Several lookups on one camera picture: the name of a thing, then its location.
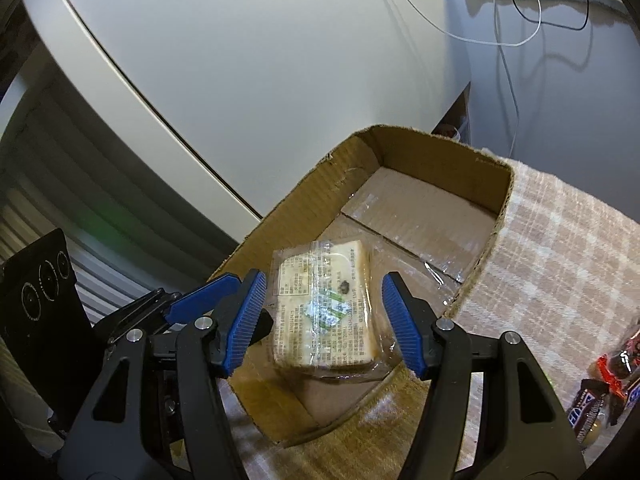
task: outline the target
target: packaged food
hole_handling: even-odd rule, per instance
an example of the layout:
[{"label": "packaged food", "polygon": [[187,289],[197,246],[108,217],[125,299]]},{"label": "packaged food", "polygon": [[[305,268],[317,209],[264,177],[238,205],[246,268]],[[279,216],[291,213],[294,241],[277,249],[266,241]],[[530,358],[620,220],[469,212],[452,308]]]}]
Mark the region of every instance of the packaged food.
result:
[{"label": "packaged food", "polygon": [[584,379],[574,402],[567,410],[578,444],[585,449],[598,438],[606,423],[604,407],[609,385],[596,379]]},{"label": "packaged food", "polygon": [[[356,381],[391,370],[385,358],[391,350],[383,349],[370,304],[369,251],[362,240],[276,251],[270,279],[279,367]],[[382,305],[375,309],[384,312]]]},{"label": "packaged food", "polygon": [[[588,384],[591,386],[598,383],[604,384],[607,388],[599,415],[599,418],[602,419],[601,426],[604,428],[616,426],[623,413],[631,409],[640,395],[640,323],[636,322],[629,328],[616,348],[594,361],[590,366],[589,375],[593,379],[582,381],[583,385],[587,384],[586,381],[593,381]],[[575,403],[578,401],[578,397],[588,396],[586,392],[583,387],[571,410],[576,410]],[[590,395],[593,396],[593,387],[590,392]],[[570,421],[572,420],[571,410],[568,412]],[[596,438],[597,435],[590,437],[588,442],[595,441]]]}]

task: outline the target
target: cardboard box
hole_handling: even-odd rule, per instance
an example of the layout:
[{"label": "cardboard box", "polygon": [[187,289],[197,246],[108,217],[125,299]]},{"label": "cardboard box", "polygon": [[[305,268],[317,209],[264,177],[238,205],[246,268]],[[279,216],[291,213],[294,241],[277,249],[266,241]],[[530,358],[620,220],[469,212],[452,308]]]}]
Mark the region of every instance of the cardboard box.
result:
[{"label": "cardboard box", "polygon": [[[490,250],[512,178],[506,164],[452,140],[374,126],[313,168],[216,274],[268,273],[274,250],[359,234],[374,247],[372,305],[381,301],[382,276],[399,270],[441,313]],[[294,381],[262,344],[249,348],[229,383],[257,427],[284,445],[330,431],[379,384]]]}]

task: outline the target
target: printed label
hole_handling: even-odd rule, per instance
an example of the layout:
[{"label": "printed label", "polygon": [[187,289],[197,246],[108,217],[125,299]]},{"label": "printed label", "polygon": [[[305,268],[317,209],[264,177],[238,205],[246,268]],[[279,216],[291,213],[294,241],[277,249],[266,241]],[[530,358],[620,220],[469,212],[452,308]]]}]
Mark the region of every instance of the printed label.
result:
[{"label": "printed label", "polygon": [[309,294],[309,254],[298,254],[280,264],[278,296],[306,296]]},{"label": "printed label", "polygon": [[567,412],[567,419],[574,429],[578,443],[583,443],[603,405],[604,396],[585,388],[583,384],[583,388],[578,392],[571,408]]}]

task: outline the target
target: beige fabric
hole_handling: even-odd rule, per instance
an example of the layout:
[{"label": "beige fabric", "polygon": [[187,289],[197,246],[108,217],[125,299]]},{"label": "beige fabric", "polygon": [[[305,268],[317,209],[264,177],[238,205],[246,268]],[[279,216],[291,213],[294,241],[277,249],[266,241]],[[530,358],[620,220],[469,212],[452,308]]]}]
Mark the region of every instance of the beige fabric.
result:
[{"label": "beige fabric", "polygon": [[[567,407],[591,361],[640,314],[640,226],[554,176],[512,165],[513,192],[494,250],[449,314],[469,332],[521,333]],[[262,437],[222,384],[252,479],[397,478],[427,390],[402,367],[343,426],[280,449]],[[480,402],[475,376],[460,467],[473,460]]]},{"label": "beige fabric", "polygon": [[0,396],[39,452],[49,456],[62,446],[62,439],[47,424],[47,405],[24,376],[1,338]]}]

